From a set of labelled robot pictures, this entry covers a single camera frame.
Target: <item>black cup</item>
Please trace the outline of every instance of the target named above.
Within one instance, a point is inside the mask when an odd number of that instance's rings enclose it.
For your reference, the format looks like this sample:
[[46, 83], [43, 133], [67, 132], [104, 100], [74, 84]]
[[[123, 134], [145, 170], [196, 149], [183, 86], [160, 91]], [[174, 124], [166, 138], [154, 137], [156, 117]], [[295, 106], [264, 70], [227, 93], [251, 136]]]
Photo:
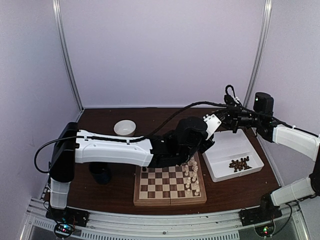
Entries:
[[98, 184], [105, 185], [111, 180], [111, 172], [106, 162], [91, 162], [89, 171]]

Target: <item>black mounting base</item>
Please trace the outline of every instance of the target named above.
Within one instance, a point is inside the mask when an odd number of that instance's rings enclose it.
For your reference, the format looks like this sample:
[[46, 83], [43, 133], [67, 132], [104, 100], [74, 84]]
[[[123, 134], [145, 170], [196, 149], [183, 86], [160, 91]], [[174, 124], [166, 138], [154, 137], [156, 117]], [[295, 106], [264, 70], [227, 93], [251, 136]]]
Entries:
[[282, 212], [278, 207], [274, 208], [273, 210], [263, 210], [261, 207], [255, 207], [251, 209], [241, 210], [239, 212], [239, 215], [242, 226], [248, 226], [280, 218], [282, 216]]
[[66, 223], [85, 228], [89, 219], [89, 212], [69, 207], [66, 207], [64, 210], [54, 209], [49, 206], [45, 217], [59, 223]]

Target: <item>brown tabletop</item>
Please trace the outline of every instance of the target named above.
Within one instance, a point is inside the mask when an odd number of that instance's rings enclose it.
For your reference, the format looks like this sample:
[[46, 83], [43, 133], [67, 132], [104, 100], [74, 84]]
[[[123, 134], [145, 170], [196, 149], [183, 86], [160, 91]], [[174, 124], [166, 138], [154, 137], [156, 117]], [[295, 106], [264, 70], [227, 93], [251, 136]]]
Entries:
[[[79, 128], [93, 133], [114, 135], [113, 127], [120, 121], [129, 119], [136, 123], [135, 136], [146, 135], [158, 127], [177, 108], [110, 108], [86, 109], [79, 121]], [[201, 117], [210, 114], [212, 108], [191, 108], [171, 120], [159, 134], [175, 129], [181, 118]], [[68, 195], [68, 206], [93, 211], [139, 214], [139, 215], [179, 215], [214, 213], [242, 209], [260, 204], [262, 195], [279, 187], [270, 164], [253, 133], [247, 134], [264, 163], [261, 171], [242, 177], [213, 182], [201, 154], [201, 169], [207, 194], [205, 204], [190, 206], [134, 206], [134, 165], [110, 163], [112, 179], [107, 185], [97, 184], [88, 170], [88, 164], [76, 164], [75, 178]]]

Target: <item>wooden chessboard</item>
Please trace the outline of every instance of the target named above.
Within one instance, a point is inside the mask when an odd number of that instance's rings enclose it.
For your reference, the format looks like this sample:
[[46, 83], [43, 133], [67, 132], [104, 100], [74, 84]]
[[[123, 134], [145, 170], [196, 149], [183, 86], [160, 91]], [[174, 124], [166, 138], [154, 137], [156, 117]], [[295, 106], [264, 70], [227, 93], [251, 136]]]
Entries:
[[185, 176], [185, 164], [164, 168], [146, 168], [137, 166], [135, 171], [134, 197], [135, 206], [178, 206], [204, 204], [207, 201], [204, 179], [201, 171], [198, 153], [194, 155], [198, 171], [195, 182], [191, 181], [191, 192], [187, 193], [186, 183], [188, 177], [193, 175], [191, 161], [188, 162], [189, 175]]

